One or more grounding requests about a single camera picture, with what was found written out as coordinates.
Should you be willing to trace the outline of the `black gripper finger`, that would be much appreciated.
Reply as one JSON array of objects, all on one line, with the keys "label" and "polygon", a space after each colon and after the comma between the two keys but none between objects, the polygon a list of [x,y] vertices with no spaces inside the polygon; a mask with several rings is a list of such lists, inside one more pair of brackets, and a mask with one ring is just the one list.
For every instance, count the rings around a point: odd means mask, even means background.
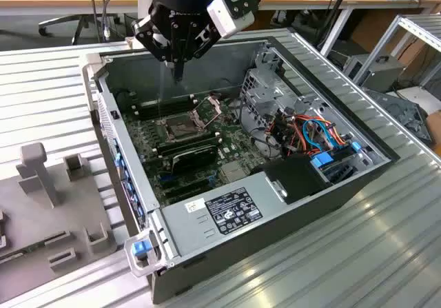
[{"label": "black gripper finger", "polygon": [[177,62],[177,81],[183,79],[185,64],[192,59],[201,58],[220,37],[213,25],[205,27],[191,25],[189,27],[187,36],[178,40],[180,52]]},{"label": "black gripper finger", "polygon": [[172,44],[168,41],[154,25],[150,16],[143,19],[136,19],[132,22],[132,30],[135,39],[156,59],[164,62],[171,70],[172,77],[178,80],[178,58],[172,52]]}]

